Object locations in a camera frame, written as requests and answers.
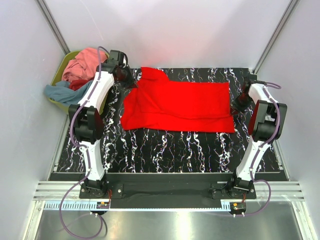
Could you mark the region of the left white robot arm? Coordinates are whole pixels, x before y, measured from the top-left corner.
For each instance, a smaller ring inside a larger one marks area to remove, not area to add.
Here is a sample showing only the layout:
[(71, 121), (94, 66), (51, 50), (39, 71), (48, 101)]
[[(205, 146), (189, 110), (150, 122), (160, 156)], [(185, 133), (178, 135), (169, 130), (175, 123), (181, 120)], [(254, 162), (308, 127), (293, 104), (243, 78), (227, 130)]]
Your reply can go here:
[(105, 125), (99, 110), (114, 84), (120, 84), (123, 88), (135, 84), (128, 63), (99, 64), (84, 97), (68, 108), (69, 135), (72, 143), (83, 153), (85, 163), (85, 177), (80, 181), (81, 191), (97, 198), (103, 198), (108, 193), (100, 150)]

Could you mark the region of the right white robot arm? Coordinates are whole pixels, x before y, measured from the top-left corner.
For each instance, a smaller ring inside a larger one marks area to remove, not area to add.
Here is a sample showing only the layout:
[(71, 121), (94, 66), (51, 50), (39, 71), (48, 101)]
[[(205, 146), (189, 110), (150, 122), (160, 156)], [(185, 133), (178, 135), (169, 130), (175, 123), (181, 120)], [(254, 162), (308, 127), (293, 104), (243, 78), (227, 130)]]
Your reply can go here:
[(280, 138), (283, 131), (288, 106), (275, 100), (268, 90), (269, 87), (281, 89), (275, 83), (246, 80), (242, 86), (242, 93), (231, 106), (233, 111), (241, 112), (251, 103), (255, 104), (248, 125), (248, 146), (227, 183), (228, 195), (235, 199), (251, 192), (261, 159), (272, 143)]

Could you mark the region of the bright red t shirt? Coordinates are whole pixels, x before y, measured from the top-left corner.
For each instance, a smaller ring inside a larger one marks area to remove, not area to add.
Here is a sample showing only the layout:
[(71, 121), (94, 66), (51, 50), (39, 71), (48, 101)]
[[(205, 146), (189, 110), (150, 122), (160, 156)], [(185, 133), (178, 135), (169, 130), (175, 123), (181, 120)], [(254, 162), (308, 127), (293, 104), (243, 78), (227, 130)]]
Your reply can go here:
[(124, 130), (235, 132), (229, 83), (173, 81), (150, 67), (142, 67), (141, 73), (138, 86), (123, 101)]

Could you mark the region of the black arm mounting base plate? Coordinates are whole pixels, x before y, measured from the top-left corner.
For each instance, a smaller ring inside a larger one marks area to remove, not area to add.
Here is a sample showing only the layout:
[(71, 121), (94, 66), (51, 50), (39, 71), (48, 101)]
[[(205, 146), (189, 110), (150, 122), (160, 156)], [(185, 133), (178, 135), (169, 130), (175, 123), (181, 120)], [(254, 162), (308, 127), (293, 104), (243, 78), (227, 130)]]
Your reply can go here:
[(124, 194), (204, 195), (216, 199), (253, 200), (257, 197), (251, 180), (238, 180), (233, 173), (106, 173), (100, 180), (85, 180), (81, 191), (115, 198)]

